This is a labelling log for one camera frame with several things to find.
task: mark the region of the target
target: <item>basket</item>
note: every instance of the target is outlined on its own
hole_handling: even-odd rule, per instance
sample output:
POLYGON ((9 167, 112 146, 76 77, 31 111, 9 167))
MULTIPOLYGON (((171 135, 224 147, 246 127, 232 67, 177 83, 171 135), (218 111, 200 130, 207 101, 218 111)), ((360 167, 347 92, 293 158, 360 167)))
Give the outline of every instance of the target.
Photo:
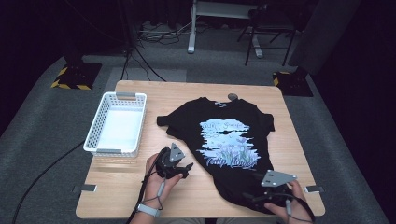
POLYGON ((136 157, 146 100, 144 93, 106 92, 88 132, 84 150, 93 156, 136 157))

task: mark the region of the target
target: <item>wooden tabletop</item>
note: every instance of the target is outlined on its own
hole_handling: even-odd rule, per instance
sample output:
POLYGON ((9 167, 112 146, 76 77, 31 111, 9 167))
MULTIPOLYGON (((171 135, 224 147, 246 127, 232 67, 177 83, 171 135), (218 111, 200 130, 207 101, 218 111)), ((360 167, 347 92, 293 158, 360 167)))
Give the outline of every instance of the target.
MULTIPOLYGON (((189 176, 174 187, 163 205, 162 217, 263 217, 268 216, 228 203, 218 194, 211 175, 200 166, 184 142, 166 134, 156 123, 187 101, 199 97, 228 102, 235 93, 272 114, 276 131, 268 135, 270 160, 279 172, 297 175, 302 187, 315 185, 302 146, 295 132, 283 96, 277 87, 181 82, 120 81, 115 91, 142 92, 147 110, 136 158, 94 157, 85 184, 96 185, 95 192, 82 191, 77 215, 81 218, 128 217, 136 204, 148 157, 176 143, 186 154, 178 166, 194 162, 189 176)), ((318 193, 305 194, 316 216, 325 213, 318 193)))

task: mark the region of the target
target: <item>black chair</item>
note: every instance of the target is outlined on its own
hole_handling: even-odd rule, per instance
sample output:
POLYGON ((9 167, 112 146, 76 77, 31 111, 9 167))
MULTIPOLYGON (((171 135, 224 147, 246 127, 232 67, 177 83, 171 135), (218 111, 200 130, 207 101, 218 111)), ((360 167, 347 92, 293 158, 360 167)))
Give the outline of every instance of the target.
POLYGON ((247 48, 247 58, 245 65, 248 65, 248 58, 252 48, 257 49, 287 49, 285 58, 283 59, 282 66, 285 65, 288 59, 291 44, 293 42, 295 33, 297 31, 292 21, 288 16, 291 10, 300 10, 305 5, 306 0, 261 0, 256 9, 251 9, 248 12, 249 21, 248 25, 243 30, 242 34, 238 37, 238 42, 243 35, 250 35, 250 41, 247 48), (287 47, 254 47, 253 37, 259 34, 272 34, 274 38, 270 40, 272 43, 281 34, 287 34, 290 38, 287 47))

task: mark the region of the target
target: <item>t-shirt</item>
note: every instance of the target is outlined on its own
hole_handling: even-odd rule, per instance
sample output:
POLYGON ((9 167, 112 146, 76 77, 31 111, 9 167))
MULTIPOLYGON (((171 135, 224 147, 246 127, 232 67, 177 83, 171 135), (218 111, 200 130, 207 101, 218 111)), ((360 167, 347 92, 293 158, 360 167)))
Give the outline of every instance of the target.
POLYGON ((253 174, 273 170, 267 142, 275 130, 271 114, 243 99, 219 103, 201 97, 159 116, 157 124, 186 143, 224 199, 251 208, 243 193, 262 195, 262 180, 253 174))

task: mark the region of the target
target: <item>wristband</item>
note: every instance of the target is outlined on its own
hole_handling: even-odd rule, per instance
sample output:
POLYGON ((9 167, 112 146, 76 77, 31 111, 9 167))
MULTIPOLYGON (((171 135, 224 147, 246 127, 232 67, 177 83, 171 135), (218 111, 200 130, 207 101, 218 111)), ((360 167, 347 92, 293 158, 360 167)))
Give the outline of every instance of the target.
POLYGON ((152 207, 148 207, 142 203, 137 206, 137 211, 144 212, 154 217, 158 217, 161 214, 161 211, 152 207))

